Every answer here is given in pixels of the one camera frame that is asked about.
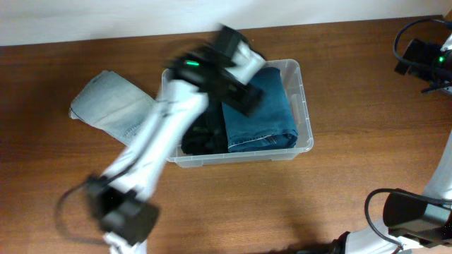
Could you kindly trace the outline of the large black garment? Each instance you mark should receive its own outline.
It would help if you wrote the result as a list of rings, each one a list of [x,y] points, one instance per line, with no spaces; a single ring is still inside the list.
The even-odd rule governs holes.
[[[227,153],[227,133],[220,102],[209,102],[208,108],[185,132],[181,149],[187,155]]]

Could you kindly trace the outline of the clear plastic storage bin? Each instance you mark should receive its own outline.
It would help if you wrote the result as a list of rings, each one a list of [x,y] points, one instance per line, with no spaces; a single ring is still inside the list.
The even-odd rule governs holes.
[[[290,103],[290,109],[298,132],[298,139],[293,148],[195,156],[184,154],[181,145],[178,145],[167,158],[167,161],[175,163],[181,168],[191,168],[210,164],[263,160],[287,161],[294,159],[297,155],[310,151],[314,146],[314,137],[311,131],[307,101],[302,82],[302,73],[298,62],[294,59],[280,59],[267,61],[266,66],[275,67],[280,70],[282,84],[288,102]]]

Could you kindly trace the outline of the medium blue jeans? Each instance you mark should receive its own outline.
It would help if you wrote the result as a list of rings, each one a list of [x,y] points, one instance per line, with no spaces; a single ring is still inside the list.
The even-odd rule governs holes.
[[[294,117],[285,94],[280,70],[262,68],[251,84],[264,91],[251,116],[223,104],[222,111],[229,152],[253,152],[293,148],[298,139]]]

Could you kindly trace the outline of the light blue jeans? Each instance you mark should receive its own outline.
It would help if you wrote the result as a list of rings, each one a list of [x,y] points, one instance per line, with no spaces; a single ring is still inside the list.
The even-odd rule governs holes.
[[[100,129],[129,146],[155,100],[114,71],[102,71],[75,97],[69,117]]]

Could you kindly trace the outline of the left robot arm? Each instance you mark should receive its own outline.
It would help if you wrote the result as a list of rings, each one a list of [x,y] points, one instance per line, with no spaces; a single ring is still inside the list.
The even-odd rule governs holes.
[[[133,139],[101,176],[88,179],[86,193],[111,253],[145,253],[159,216],[148,203],[166,159],[211,99],[245,116],[263,91],[250,84],[265,59],[239,31],[222,26],[211,43],[174,59],[157,104]]]

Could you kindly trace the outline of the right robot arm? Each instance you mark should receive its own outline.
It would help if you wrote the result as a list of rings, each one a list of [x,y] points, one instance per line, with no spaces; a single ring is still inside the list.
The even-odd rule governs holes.
[[[383,217],[373,223],[369,215],[371,199],[388,195]],[[451,246],[451,139],[431,180],[418,195],[402,189],[380,188],[364,202],[368,227],[346,233],[333,243],[331,253],[402,253],[415,248]]]

